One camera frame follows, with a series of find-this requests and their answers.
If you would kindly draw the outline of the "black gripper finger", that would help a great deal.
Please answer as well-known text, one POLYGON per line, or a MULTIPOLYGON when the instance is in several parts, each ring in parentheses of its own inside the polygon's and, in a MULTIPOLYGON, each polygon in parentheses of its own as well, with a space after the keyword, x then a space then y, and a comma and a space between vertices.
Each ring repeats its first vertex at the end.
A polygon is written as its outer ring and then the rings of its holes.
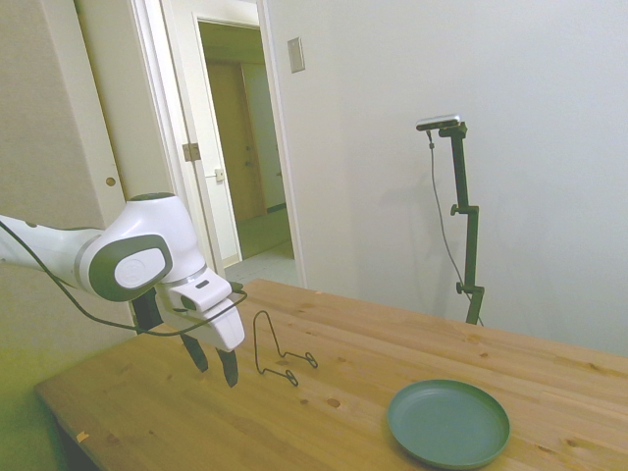
POLYGON ((182 341, 196 368, 201 373, 206 372, 209 369, 209 363, 198 339, 182 334, 182 341))
POLYGON ((225 380, 230 388, 238 383, 238 364, 236 352, 234 350, 226 351, 218 348, 217 353, 223 367, 225 380))

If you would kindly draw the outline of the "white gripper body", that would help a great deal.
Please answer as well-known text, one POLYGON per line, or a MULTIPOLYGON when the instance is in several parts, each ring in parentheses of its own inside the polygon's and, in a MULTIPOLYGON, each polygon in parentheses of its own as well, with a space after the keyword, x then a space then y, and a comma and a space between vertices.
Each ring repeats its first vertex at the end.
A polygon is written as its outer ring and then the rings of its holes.
POLYGON ((234 350, 245 338, 239 313, 233 304, 217 304, 205 312, 165 311, 161 317, 171 328, 185 331, 186 335, 224 351, 234 350))

